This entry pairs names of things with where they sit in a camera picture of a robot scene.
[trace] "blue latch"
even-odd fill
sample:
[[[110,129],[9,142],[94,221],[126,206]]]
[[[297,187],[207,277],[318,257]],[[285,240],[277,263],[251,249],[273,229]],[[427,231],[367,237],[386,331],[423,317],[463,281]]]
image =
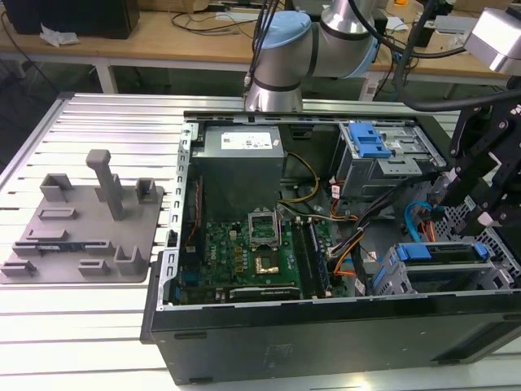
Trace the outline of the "blue latch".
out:
[[[386,271],[387,268],[385,266],[383,266],[382,269],[380,269],[378,275],[373,279],[373,288],[376,288],[376,285],[378,285],[378,283],[382,281],[382,278],[384,277]]]
[[[402,244],[396,248],[396,254],[402,262],[410,259],[432,259],[431,252],[427,246],[422,243]]]
[[[349,124],[349,135],[358,148],[360,157],[391,157],[383,143],[382,135],[368,123]]]
[[[474,249],[478,253],[478,255],[483,258],[484,260],[488,259],[488,250],[481,242],[475,242],[474,243]]]

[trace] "cpu socket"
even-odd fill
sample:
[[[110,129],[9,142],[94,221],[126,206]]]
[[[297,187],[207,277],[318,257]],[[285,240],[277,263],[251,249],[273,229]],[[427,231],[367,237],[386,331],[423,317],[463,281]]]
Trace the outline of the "cpu socket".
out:
[[[277,275],[279,273],[278,253],[274,251],[258,251],[255,254],[256,275]]]

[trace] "wooden desk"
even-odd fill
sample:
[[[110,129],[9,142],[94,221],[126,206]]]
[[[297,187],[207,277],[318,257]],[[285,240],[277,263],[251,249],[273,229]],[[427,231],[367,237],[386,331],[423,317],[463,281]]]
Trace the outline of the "wooden desk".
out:
[[[402,17],[406,22],[414,19],[422,6],[414,1],[406,7],[390,5],[387,10]],[[179,22],[185,22],[185,16]],[[204,19],[196,15],[195,19]],[[194,28],[209,28],[229,24],[227,20],[206,20],[193,23]],[[244,24],[247,33],[252,33],[254,23]],[[247,70],[252,49],[251,39],[237,33],[235,35],[208,37],[175,28],[171,25],[167,12],[141,12],[138,27],[129,39],[112,40],[100,37],[79,37],[81,43],[72,46],[53,47],[38,36],[19,35],[12,25],[9,31],[20,47],[35,61],[60,62],[70,64],[92,64],[96,67],[103,92],[116,93],[117,87],[112,74],[112,66],[138,66],[153,68],[195,68],[241,71]],[[407,33],[396,33],[404,41]],[[443,50],[449,38],[436,34],[429,51]],[[16,51],[5,32],[0,32],[0,58],[24,59]],[[389,50],[383,48],[376,62],[366,75],[362,91],[363,100],[372,100],[375,86],[384,78],[391,64]],[[457,55],[448,59],[420,61],[410,80],[457,82],[470,84],[504,85],[505,78],[487,70],[470,55]]]

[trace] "yellow wire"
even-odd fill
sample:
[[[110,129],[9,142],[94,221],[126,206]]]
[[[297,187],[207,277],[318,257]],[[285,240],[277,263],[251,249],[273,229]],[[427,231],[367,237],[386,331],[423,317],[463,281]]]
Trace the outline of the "yellow wire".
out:
[[[294,152],[288,152],[287,153],[288,155],[292,155],[294,156],[295,158],[297,158],[298,160],[300,160],[300,162],[305,165],[309,171],[311,171],[313,173],[313,176],[315,178],[315,187],[313,188],[313,191],[311,192],[311,194],[309,195],[305,195],[304,197],[300,197],[300,198],[286,198],[286,199],[283,199],[283,200],[279,200],[279,202],[286,202],[288,204],[295,204],[297,202],[304,202],[304,201],[307,201],[311,198],[313,198],[317,193],[318,193],[318,187],[319,187],[319,178],[317,176],[317,173],[315,173],[315,170],[313,169],[313,167],[311,167],[311,165],[309,165],[309,163],[304,160],[302,157],[298,156],[296,153]]]

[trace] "sticker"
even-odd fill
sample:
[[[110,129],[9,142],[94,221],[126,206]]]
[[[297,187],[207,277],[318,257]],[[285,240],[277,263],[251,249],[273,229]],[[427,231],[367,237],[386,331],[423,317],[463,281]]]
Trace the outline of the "sticker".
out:
[[[340,186],[338,186],[338,185],[331,186],[331,195],[336,200],[339,200],[340,199]]]
[[[355,280],[355,288],[362,296],[366,294],[366,286],[359,279]]]
[[[367,253],[367,257],[364,259],[364,262],[376,262],[377,259],[376,252],[370,251]]]
[[[59,251],[59,246],[38,246],[38,250]]]
[[[236,132],[223,133],[222,149],[273,149],[269,133]]]
[[[387,148],[401,148],[400,143],[397,141],[386,141],[384,144]]]

